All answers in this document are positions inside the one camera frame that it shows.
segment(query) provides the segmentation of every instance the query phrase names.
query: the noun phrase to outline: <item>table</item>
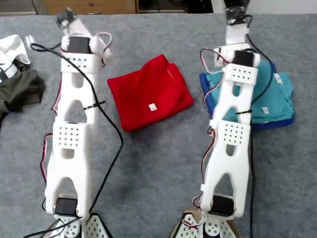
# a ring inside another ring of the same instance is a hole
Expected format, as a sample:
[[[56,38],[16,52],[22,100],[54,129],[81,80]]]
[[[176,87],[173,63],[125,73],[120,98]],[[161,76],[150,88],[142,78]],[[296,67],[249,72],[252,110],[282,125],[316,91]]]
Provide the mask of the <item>table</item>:
[[[119,116],[106,80],[138,70],[165,54],[182,71],[195,99],[191,108],[133,133],[125,145],[95,207],[115,238],[165,238],[181,212],[199,192],[200,161],[210,143],[209,116],[202,103],[199,50],[224,44],[225,19],[220,14],[144,14],[80,16],[92,32],[109,31],[115,59],[100,73],[98,96],[106,112]],[[317,236],[316,65],[317,15],[255,15],[251,37],[294,84],[296,121],[292,126],[255,134],[254,234],[257,238]],[[53,46],[61,32],[50,16],[2,17],[0,37],[33,35]],[[9,115],[0,132],[0,231],[17,238],[46,229],[52,215],[41,210],[43,135],[51,132],[50,111],[60,78],[60,59],[28,51],[33,68],[47,85],[40,105]],[[78,105],[71,113],[82,119]],[[99,134],[91,146],[92,193],[96,194],[119,146],[110,124],[99,114]],[[219,186],[230,192],[228,178]],[[248,190],[245,214],[235,222],[249,234]]]

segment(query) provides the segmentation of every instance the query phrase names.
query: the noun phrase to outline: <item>drawer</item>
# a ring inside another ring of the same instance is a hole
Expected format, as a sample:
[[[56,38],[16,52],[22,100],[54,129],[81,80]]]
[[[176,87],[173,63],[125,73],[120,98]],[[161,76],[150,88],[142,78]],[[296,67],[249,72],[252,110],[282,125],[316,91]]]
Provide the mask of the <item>drawer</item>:
[[[67,7],[77,14],[134,14],[135,0],[46,0],[46,6],[52,15],[63,12]]]

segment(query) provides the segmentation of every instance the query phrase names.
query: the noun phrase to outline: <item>folded teal cloth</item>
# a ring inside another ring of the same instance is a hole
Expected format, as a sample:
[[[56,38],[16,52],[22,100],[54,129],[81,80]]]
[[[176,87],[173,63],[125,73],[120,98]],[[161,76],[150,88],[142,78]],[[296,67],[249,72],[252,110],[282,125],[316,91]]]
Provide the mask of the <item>folded teal cloth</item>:
[[[257,97],[267,86],[270,80],[270,65],[262,61],[258,66],[257,83],[253,91],[253,99]],[[214,87],[221,79],[222,73],[206,73],[210,87]],[[218,103],[220,87],[211,92],[212,100]],[[294,107],[291,99],[293,85],[287,73],[274,74],[272,83],[265,94],[260,97],[251,107],[252,123],[267,123],[291,119],[294,116]],[[233,94],[239,94],[239,86],[234,86]],[[234,108],[231,108],[224,120],[237,121]]]

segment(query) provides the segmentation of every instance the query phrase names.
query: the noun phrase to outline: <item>white cloth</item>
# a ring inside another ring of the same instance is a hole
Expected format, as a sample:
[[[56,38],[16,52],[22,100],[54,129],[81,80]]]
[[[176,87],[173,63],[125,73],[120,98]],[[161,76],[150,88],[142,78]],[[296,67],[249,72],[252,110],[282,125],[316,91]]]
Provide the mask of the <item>white cloth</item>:
[[[12,64],[15,59],[23,64],[31,63],[21,37],[19,35],[11,35],[0,39],[0,68],[8,78],[11,78],[17,72],[17,68]]]

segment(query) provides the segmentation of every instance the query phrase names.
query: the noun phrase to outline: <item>red towel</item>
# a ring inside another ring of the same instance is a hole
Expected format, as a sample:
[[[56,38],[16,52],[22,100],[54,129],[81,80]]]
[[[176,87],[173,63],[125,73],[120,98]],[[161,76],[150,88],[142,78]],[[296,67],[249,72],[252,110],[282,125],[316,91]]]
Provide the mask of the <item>red towel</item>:
[[[182,74],[164,55],[136,72],[108,79],[108,85],[124,131],[163,120],[194,103]]]

